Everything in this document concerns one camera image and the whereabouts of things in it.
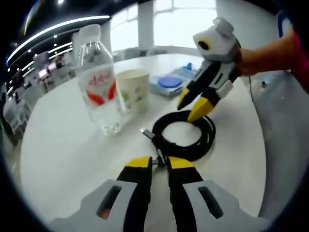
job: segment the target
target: floor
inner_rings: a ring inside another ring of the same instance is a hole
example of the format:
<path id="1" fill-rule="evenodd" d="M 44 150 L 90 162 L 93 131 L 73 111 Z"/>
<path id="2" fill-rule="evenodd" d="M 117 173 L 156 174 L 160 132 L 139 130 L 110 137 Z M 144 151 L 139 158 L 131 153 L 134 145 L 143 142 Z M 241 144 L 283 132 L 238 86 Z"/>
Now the floor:
<path id="1" fill-rule="evenodd" d="M 11 171 L 13 178 L 18 186 L 21 186 L 20 182 L 20 154 L 22 140 L 19 140 L 16 147 L 13 147 L 7 136 L 2 132 L 4 155 L 7 161 L 9 170 Z"/>

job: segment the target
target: bottle label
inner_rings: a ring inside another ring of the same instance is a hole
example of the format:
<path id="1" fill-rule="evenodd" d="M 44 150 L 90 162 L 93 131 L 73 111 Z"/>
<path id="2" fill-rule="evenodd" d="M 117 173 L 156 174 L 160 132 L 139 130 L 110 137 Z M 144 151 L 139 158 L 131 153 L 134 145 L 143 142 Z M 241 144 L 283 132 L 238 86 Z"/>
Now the bottle label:
<path id="1" fill-rule="evenodd" d="M 117 95 L 112 67 L 87 70 L 78 79 L 84 101 L 91 108 L 102 106 Z"/>

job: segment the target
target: black cable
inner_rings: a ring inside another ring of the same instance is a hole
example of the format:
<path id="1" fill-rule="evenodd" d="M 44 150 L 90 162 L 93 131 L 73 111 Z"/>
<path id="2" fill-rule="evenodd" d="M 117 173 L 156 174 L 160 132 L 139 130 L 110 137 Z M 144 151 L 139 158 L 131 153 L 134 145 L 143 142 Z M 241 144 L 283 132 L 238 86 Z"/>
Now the black cable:
<path id="1" fill-rule="evenodd" d="M 250 85 L 250 95 L 251 95 L 251 100 L 252 100 L 252 102 L 254 103 L 254 100 L 253 100 L 253 94 L 252 94 L 251 77 L 250 77 L 250 76 L 249 76 L 249 85 Z"/>
<path id="2" fill-rule="evenodd" d="M 192 123 L 202 133 L 201 137 L 192 145 L 179 146 L 168 141 L 162 135 L 168 125 L 174 122 L 187 122 L 189 114 L 190 111 L 179 111 L 164 115 L 154 124 L 153 134 L 146 130 L 143 133 L 152 140 L 156 149 L 160 150 L 163 156 L 174 156 L 188 161 L 196 161 L 207 154 L 216 135 L 216 127 L 209 117 L 205 116 Z"/>

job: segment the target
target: white wall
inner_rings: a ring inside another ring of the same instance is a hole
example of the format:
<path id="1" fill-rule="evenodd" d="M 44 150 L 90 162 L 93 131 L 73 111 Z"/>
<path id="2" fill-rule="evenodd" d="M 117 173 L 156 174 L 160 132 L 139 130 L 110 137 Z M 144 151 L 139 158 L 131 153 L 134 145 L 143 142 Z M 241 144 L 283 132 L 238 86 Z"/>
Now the white wall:
<path id="1" fill-rule="evenodd" d="M 278 38 L 277 19 L 243 0 L 217 0 L 218 16 L 228 20 L 244 48 L 254 49 Z"/>

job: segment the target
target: red label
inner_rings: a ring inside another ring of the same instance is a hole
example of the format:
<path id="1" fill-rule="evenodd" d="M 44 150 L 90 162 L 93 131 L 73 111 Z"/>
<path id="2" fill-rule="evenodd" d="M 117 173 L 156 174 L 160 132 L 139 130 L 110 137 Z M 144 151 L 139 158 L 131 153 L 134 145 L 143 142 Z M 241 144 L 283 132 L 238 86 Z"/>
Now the red label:
<path id="1" fill-rule="evenodd" d="M 99 84 L 102 84 L 106 81 L 108 81 L 112 76 L 112 73 L 109 71 L 106 75 L 100 74 L 100 76 L 96 77 L 93 76 L 93 78 L 89 81 L 90 86 L 96 86 Z"/>

